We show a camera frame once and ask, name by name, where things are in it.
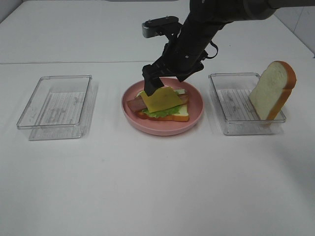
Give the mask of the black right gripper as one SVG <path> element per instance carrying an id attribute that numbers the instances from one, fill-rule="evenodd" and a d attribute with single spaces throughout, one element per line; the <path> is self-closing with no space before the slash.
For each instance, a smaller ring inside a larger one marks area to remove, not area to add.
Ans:
<path id="1" fill-rule="evenodd" d="M 203 69 L 205 48 L 225 25 L 224 11 L 191 10 L 177 35 L 169 39 L 160 58 L 143 67 L 144 91 L 148 96 L 164 86 L 160 77 L 175 76 L 182 82 Z"/>

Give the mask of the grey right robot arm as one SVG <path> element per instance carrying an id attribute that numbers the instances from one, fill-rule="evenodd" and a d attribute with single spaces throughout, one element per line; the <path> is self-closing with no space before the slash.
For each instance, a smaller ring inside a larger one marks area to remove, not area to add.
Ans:
<path id="1" fill-rule="evenodd" d="M 151 96 L 164 86 L 162 77 L 176 77 L 182 82 L 201 71 L 202 61 L 210 56 L 206 47 L 213 45 L 215 34 L 235 21 L 265 20 L 276 8 L 268 0 L 191 0 L 183 24 L 175 16 L 148 20 L 142 24 L 145 38 L 165 35 L 162 55 L 142 69 L 144 91 Z"/>

